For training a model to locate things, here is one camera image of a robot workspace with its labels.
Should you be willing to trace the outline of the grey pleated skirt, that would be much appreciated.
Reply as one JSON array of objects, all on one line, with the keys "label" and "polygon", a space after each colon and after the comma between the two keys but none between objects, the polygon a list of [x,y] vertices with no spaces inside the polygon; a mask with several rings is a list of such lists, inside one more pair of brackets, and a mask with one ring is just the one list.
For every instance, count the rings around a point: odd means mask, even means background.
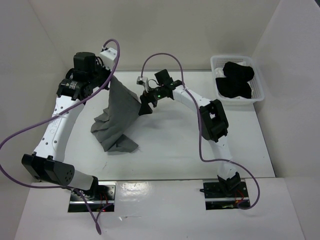
[{"label": "grey pleated skirt", "polygon": [[109,85],[108,107],[94,118],[90,132],[105,152],[132,153],[138,144],[125,135],[125,131],[139,117],[141,103],[138,96],[116,77]]}]

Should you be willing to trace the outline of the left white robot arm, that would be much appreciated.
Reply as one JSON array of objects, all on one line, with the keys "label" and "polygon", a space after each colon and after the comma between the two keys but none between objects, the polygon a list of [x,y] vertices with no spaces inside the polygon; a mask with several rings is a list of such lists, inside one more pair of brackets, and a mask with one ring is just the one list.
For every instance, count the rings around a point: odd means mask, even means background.
[{"label": "left white robot arm", "polygon": [[78,52],[73,65],[60,82],[55,108],[45,133],[32,154],[24,154],[22,165],[36,179],[62,187],[77,188],[88,200],[101,192],[98,178],[75,170],[64,162],[65,151],[74,124],[85,106],[83,101],[101,87],[110,76],[117,51],[106,49],[95,55]]}]

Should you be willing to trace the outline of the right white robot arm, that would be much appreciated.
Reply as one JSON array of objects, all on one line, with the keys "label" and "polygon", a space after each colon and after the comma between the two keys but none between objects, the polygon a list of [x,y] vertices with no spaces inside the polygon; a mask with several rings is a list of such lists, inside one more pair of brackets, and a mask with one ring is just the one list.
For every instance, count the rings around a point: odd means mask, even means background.
[{"label": "right white robot arm", "polygon": [[147,77],[139,76],[138,85],[144,87],[140,96],[141,107],[139,115],[148,115],[153,112],[149,104],[155,108],[158,101],[170,98],[180,102],[197,114],[200,122],[201,139],[207,140],[214,159],[221,162],[217,172],[219,192],[229,197],[234,194],[241,182],[240,174],[231,163],[232,155],[228,146],[228,127],[226,113],[219,100],[209,100],[183,86],[181,80],[173,80],[166,69],[155,74],[157,87],[150,87]]}]

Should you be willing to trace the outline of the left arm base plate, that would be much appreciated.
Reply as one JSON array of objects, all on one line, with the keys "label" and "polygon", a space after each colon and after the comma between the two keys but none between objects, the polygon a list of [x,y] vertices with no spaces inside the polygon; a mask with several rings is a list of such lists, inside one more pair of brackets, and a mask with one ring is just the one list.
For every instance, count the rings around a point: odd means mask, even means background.
[{"label": "left arm base plate", "polygon": [[[89,190],[79,190],[79,192],[93,213],[100,211],[113,212],[115,209],[116,186],[115,181],[99,181],[95,192],[90,192]],[[89,210],[83,198],[77,192],[73,191],[70,194],[67,211],[69,213],[88,212]]]}]

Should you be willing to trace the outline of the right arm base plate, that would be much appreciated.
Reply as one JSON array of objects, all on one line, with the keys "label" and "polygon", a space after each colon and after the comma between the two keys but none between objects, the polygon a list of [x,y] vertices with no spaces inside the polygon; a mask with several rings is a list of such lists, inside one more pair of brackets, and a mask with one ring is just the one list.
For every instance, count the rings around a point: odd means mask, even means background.
[{"label": "right arm base plate", "polygon": [[203,187],[199,191],[204,194],[206,210],[231,210],[251,206],[244,181],[227,194],[223,193],[217,180],[203,181]]}]

